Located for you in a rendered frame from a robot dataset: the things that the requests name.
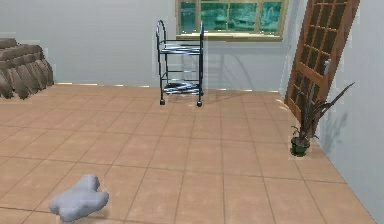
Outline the grey cloth lump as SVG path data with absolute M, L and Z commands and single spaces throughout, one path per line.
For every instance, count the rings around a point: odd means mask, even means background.
M 49 203 L 49 210 L 63 222 L 84 218 L 101 210 L 109 201 L 109 193 L 99 191 L 99 187 L 97 175 L 85 174 L 69 189 L 55 195 Z

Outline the brown lattice room door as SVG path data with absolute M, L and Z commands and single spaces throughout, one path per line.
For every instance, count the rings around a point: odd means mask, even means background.
M 314 99 L 327 100 L 360 0 L 308 0 L 290 73 L 285 104 L 300 124 L 300 93 L 315 85 Z M 323 76 L 324 61 L 331 59 Z

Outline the wooden framed window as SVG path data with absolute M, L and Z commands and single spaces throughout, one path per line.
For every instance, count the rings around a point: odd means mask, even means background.
M 280 42 L 290 0 L 175 0 L 176 38 Z

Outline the dark potted house plant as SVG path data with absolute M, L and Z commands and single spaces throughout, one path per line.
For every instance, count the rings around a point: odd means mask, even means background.
M 301 92 L 300 106 L 300 127 L 293 126 L 293 137 L 291 138 L 290 153 L 296 157 L 304 157 L 306 151 L 310 148 L 310 139 L 318 138 L 315 134 L 315 124 L 324 116 L 324 114 L 352 87 L 354 83 L 346 86 L 331 102 L 326 100 L 314 99 L 315 85 L 312 85 L 311 90 Z

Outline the black metal trolley cart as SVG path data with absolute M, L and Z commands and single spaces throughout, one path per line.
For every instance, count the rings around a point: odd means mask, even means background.
M 191 40 L 169 39 L 163 20 L 156 25 L 156 50 L 158 62 L 159 88 L 161 105 L 165 104 L 164 95 L 197 95 L 196 105 L 203 106 L 202 97 L 204 77 L 204 25 L 200 23 L 198 43 L 192 44 Z M 197 70 L 170 70 L 168 66 L 169 55 L 189 55 L 198 57 Z M 197 79 L 183 79 L 169 77 L 170 73 L 197 73 Z

